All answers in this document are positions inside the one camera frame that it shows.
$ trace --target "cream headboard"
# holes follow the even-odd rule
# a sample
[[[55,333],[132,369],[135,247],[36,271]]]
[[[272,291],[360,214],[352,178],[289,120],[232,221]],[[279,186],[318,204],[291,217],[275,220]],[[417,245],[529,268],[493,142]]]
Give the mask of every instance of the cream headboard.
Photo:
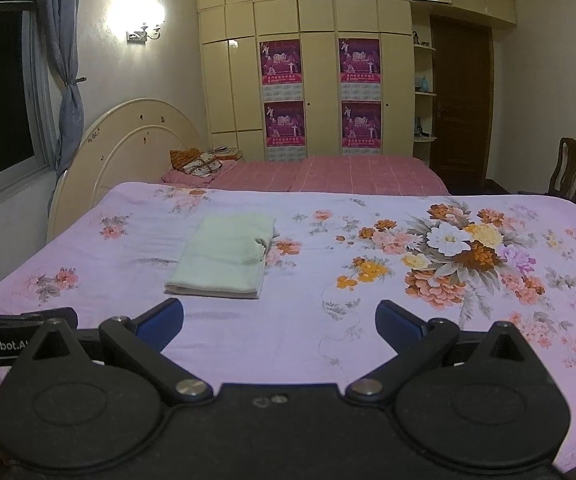
[[[188,118],[156,99],[121,104],[95,122],[59,179],[47,241],[63,233],[123,182],[159,182],[170,168],[170,150],[201,148]]]

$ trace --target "book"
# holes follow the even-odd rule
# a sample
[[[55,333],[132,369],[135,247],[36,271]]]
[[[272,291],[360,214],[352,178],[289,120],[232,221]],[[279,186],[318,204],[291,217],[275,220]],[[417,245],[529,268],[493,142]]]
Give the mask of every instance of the book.
[[[217,160],[239,160],[243,156],[243,153],[238,148],[228,148],[226,146],[215,148],[209,153]]]

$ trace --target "poster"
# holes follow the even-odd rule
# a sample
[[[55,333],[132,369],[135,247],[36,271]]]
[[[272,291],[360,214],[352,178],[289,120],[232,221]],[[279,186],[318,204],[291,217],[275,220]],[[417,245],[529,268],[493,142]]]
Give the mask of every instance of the poster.
[[[344,155],[381,150],[381,103],[342,101]]]
[[[379,40],[339,39],[341,99],[381,101]]]
[[[299,40],[262,41],[259,44],[263,102],[302,101],[301,44]]]
[[[268,160],[301,160],[306,155],[303,101],[265,103]]]

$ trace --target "wooden chair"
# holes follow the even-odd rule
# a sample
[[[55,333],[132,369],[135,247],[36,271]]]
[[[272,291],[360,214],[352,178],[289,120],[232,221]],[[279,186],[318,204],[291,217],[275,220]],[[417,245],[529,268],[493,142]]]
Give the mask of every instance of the wooden chair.
[[[539,193],[528,193],[521,192],[519,194],[539,194]],[[576,140],[570,137],[563,137],[559,143],[559,160],[556,163],[556,169],[552,174],[550,179],[550,186],[548,196],[557,196],[559,198],[565,198],[576,204]]]

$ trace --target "blue curtain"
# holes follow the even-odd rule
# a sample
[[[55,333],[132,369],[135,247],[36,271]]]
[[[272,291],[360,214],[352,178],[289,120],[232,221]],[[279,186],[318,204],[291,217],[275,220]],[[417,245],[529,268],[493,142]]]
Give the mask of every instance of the blue curtain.
[[[72,163],[84,128],[84,107],[77,79],[77,12],[79,0],[36,0],[50,64],[64,84],[54,169],[61,176]]]

